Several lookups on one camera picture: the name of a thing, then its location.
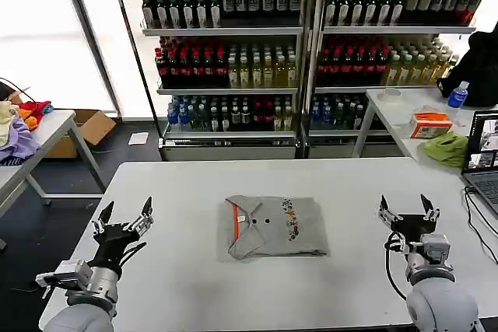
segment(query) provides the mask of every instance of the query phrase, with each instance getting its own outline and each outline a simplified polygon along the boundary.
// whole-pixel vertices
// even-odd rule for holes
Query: water bottle
[[[451,122],[457,124],[456,116],[460,108],[464,105],[465,99],[468,95],[468,82],[461,81],[460,86],[451,91],[450,97],[448,99],[448,115],[451,118]]]

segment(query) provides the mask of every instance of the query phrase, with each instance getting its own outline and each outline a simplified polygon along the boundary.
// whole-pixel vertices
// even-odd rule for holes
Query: metal shelf
[[[308,138],[356,138],[359,130],[310,130]],[[368,136],[388,136],[387,130],[370,130]]]
[[[292,131],[165,132],[164,140],[293,139]]]
[[[326,26],[323,34],[472,34],[467,26]]]
[[[285,89],[158,89],[160,95],[293,95],[297,88]]]
[[[426,89],[435,86],[358,86],[358,87],[316,87],[314,93],[365,93],[368,89]]]
[[[214,37],[230,35],[300,35],[300,26],[209,27],[197,29],[142,29],[146,37]]]

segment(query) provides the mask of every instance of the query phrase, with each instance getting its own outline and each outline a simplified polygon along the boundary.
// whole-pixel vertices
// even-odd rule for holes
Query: purple cloth
[[[0,161],[10,156],[27,159],[39,148],[40,145],[33,139],[30,129],[23,119],[15,116],[10,124],[9,142],[0,147]]]

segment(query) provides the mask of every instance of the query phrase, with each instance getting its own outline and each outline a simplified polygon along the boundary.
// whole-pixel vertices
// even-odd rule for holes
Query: black bag
[[[447,78],[438,79],[437,85],[443,97],[461,81],[468,85],[467,107],[494,107],[498,104],[498,35],[473,33],[468,39],[470,50],[455,66]]]

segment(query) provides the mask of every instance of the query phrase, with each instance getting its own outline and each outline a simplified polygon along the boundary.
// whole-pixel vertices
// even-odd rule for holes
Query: cardboard box
[[[104,112],[92,109],[74,109],[76,117],[74,121],[82,132],[83,137],[91,145],[97,145],[116,126],[116,122],[111,120]],[[52,147],[45,156],[46,159],[75,159],[78,157],[78,150],[72,143],[69,135],[64,135],[62,139]]]

